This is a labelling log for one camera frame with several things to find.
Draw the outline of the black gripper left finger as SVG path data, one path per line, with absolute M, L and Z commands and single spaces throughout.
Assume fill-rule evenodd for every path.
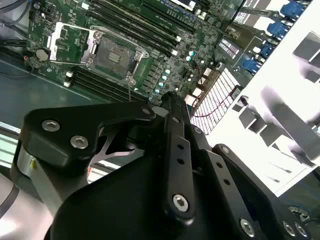
M 192 220 L 195 197 L 190 123 L 184 100 L 174 92 L 160 106 L 141 101 L 35 109 L 21 131 L 21 172 L 35 162 L 28 177 L 50 213 L 86 184 L 88 168 L 125 157 L 160 158 L 164 164 L 160 207 L 175 220 Z

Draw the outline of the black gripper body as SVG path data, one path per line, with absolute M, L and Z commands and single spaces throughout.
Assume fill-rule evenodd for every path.
M 165 215 L 164 163 L 141 157 L 73 193 L 58 210 L 52 240 L 215 240 L 208 226 L 186 226 Z

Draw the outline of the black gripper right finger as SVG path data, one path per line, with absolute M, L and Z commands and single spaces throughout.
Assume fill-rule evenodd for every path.
M 309 230 L 224 144 L 210 147 L 174 98 L 174 214 L 215 240 L 310 240 Z

